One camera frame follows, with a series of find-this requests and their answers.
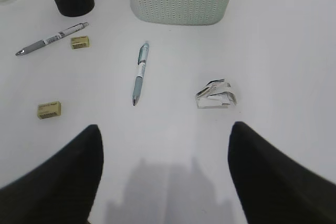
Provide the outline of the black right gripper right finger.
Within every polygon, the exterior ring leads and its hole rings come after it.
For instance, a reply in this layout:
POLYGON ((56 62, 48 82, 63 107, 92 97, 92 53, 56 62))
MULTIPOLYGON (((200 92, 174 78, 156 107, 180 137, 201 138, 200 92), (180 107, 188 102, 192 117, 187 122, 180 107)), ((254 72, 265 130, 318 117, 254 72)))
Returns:
POLYGON ((232 127, 227 158, 248 223, 335 223, 335 184, 285 155, 244 122, 232 127))

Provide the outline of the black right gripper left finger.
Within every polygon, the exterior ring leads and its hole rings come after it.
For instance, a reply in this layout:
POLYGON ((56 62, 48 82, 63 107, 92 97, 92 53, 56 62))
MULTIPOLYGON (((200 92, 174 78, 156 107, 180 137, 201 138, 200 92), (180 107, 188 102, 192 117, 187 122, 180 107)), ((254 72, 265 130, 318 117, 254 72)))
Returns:
POLYGON ((88 223, 103 172, 97 125, 1 188, 1 223, 88 223))

